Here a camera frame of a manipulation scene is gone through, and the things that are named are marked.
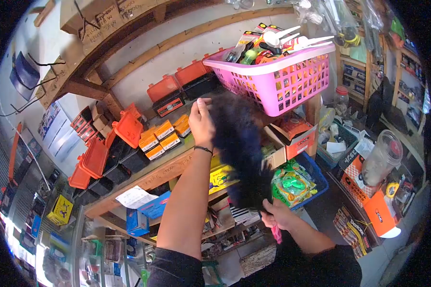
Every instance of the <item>black shirt sleeve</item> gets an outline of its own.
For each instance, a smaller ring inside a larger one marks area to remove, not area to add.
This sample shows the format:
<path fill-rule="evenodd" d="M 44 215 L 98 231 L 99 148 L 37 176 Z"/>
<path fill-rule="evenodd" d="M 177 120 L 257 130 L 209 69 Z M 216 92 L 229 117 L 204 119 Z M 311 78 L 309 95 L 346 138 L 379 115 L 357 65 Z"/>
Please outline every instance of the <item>black shirt sleeve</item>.
<path fill-rule="evenodd" d="M 203 266 L 195 257 L 162 248 L 155 255 L 147 287 L 204 286 Z"/>

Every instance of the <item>clear plastic jar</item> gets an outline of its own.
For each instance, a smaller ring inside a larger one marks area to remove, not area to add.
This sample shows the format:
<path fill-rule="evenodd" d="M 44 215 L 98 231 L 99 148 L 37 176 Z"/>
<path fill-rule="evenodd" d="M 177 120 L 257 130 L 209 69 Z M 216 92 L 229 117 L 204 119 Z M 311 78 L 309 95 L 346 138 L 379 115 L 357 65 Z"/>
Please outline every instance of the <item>clear plastic jar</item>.
<path fill-rule="evenodd" d="M 378 135 L 377 143 L 362 164 L 365 183 L 376 187 L 402 160 L 403 149 L 399 139 L 389 129 Z"/>

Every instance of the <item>poster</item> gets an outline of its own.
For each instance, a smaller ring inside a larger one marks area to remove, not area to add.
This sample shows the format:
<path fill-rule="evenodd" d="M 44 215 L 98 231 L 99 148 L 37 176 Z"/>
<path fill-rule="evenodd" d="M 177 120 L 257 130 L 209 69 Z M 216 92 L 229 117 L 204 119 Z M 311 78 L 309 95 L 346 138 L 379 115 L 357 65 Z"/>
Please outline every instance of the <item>poster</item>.
<path fill-rule="evenodd" d="M 81 139 L 70 126 L 70 120 L 56 101 L 43 114 L 37 132 L 50 154 L 64 161 Z"/>

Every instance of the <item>wrist bracelet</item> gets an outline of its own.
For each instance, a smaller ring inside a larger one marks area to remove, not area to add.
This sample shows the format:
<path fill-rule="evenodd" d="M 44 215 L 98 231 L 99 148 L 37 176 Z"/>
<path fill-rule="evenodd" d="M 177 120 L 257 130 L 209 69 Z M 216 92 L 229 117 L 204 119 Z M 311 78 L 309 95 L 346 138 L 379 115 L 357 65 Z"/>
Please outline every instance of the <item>wrist bracelet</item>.
<path fill-rule="evenodd" d="M 193 150 L 196 150 L 196 149 L 200 149 L 200 150 L 203 150 L 203 151 L 210 152 L 210 153 L 211 153 L 211 156 L 213 156 L 213 155 L 214 155 L 214 154 L 212 153 L 212 151 L 210 151 L 210 150 L 209 150 L 209 148 L 207 148 L 207 147 L 203 147 L 203 146 L 195 146 L 195 147 L 193 148 Z"/>

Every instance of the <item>blue plastic basket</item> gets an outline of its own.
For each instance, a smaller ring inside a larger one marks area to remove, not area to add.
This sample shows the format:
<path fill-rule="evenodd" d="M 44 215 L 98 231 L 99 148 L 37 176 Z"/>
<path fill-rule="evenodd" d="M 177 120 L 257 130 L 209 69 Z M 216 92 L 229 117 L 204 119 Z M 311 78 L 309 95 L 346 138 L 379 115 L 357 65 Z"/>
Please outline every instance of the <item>blue plastic basket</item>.
<path fill-rule="evenodd" d="M 317 198 L 329 189 L 329 182 L 324 177 L 323 173 L 321 172 L 321 169 L 306 152 L 297 154 L 295 156 L 295 160 L 298 162 L 299 165 L 303 166 L 313 178 L 313 182 L 316 184 L 316 190 L 318 192 L 312 197 L 293 206 L 291 210 L 296 210 L 297 208 L 304 206 L 305 204 L 309 203 L 311 200 Z"/>

